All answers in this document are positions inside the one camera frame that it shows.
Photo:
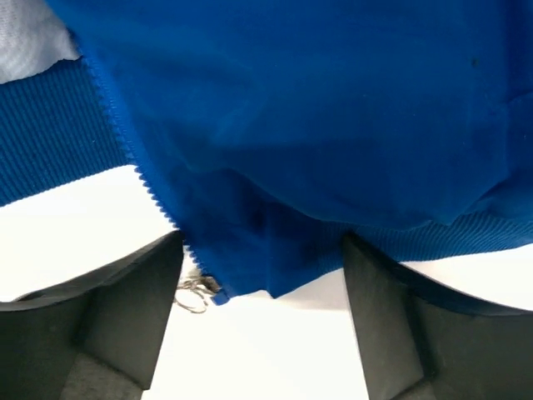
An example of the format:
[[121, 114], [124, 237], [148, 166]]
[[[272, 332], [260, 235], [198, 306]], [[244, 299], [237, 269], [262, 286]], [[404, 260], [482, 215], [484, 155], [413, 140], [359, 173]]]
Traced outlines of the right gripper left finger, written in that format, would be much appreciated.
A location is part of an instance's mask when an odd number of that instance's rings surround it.
[[182, 270], [179, 232], [1, 306], [1, 397], [138, 399]]

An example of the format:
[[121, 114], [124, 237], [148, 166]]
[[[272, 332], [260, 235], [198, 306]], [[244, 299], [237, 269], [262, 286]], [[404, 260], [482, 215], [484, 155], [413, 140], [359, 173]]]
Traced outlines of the red white blue jacket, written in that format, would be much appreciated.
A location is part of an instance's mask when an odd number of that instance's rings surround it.
[[529, 245], [532, 4], [2, 2], [2, 205], [128, 164], [220, 304]]

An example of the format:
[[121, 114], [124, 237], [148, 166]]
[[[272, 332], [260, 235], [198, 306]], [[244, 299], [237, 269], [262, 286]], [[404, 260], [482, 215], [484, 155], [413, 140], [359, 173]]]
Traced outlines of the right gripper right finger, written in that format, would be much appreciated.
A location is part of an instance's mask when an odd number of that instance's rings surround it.
[[369, 398], [531, 398], [531, 311], [448, 287], [352, 233], [342, 256]]

